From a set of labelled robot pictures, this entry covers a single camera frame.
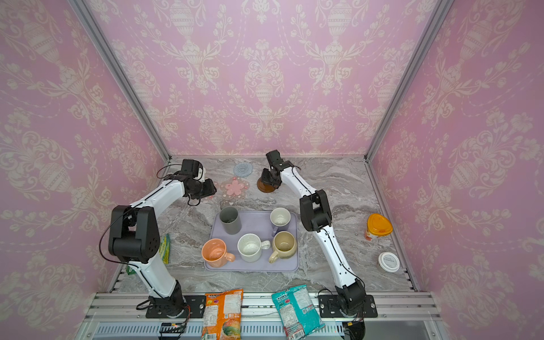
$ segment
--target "teal snack bag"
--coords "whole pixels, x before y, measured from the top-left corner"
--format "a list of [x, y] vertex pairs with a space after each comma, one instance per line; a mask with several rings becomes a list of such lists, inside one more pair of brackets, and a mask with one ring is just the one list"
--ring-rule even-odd
[[306, 285], [274, 293], [272, 301], [280, 314], [287, 340], [304, 338], [325, 326], [313, 306]]

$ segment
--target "white jar lid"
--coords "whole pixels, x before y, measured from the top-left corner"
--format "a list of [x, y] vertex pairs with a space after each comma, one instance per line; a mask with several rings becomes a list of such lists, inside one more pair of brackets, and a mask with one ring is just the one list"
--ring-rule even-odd
[[378, 256], [378, 263], [385, 271], [394, 273], [400, 268], [399, 258], [392, 252], [383, 252]]

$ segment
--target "mug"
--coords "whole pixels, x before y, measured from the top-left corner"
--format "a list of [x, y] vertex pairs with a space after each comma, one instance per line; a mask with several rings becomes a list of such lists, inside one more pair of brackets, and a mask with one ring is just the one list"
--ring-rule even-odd
[[219, 219], [227, 234], [235, 235], [242, 229], [242, 221], [240, 221], [240, 215], [236, 208], [226, 207], [221, 209]]
[[285, 208], [275, 208], [270, 213], [270, 222], [272, 222], [272, 237], [279, 231], [287, 231], [288, 224], [291, 221], [291, 213]]
[[226, 265], [227, 261], [234, 262], [236, 258], [227, 252], [227, 245], [222, 239], [212, 238], [202, 246], [202, 257], [210, 267], [219, 268]]
[[270, 241], [262, 241], [255, 234], [246, 234], [238, 240], [238, 251], [245, 262], [257, 261], [263, 249], [270, 248]]
[[280, 231], [272, 241], [274, 252], [268, 258], [268, 262], [274, 263], [278, 258], [290, 258], [296, 253], [296, 239], [288, 231]]

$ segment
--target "nutrition label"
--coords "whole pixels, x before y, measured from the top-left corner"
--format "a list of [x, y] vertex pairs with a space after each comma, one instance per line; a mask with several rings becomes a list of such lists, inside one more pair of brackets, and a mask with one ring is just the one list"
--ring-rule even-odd
[[219, 312], [218, 305], [206, 307], [206, 309], [204, 310], [204, 317], [202, 320], [202, 322], [204, 323], [204, 327], [217, 325], [218, 312]]
[[223, 306], [223, 314], [240, 314], [242, 306], [242, 297], [240, 294], [225, 295], [225, 306]]
[[286, 305], [280, 308], [280, 317], [283, 321], [284, 327], [290, 327], [296, 324], [299, 320], [296, 318], [295, 309], [293, 305]]
[[312, 300], [310, 300], [310, 296], [308, 295], [308, 291], [305, 289], [294, 292], [293, 296], [300, 309], [313, 305]]

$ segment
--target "yellow lid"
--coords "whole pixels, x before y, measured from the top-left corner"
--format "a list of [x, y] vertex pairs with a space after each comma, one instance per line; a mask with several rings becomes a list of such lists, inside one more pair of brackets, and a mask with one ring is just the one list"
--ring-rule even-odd
[[373, 235], [385, 236], [393, 232], [393, 225], [380, 214], [371, 214], [368, 217], [367, 229]]

